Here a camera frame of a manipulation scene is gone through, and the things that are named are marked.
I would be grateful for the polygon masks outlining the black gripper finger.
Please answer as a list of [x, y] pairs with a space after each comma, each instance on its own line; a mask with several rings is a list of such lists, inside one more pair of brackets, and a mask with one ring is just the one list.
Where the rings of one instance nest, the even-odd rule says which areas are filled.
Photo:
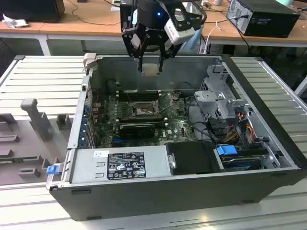
[[162, 43], [159, 48], [160, 48], [160, 57], [159, 57], [159, 72], [163, 71], [163, 63], [166, 59], [169, 58], [174, 58], [180, 48], [182, 47], [182, 43], [178, 45], [171, 45], [171, 47], [166, 50], [165, 49], [165, 43]]
[[[132, 44], [134, 36], [140, 40], [137, 48]], [[135, 26], [134, 28], [124, 28], [122, 31], [122, 39], [128, 55], [139, 60], [138, 71], [142, 72], [142, 59], [147, 48], [147, 33], [145, 32], [145, 27]]]

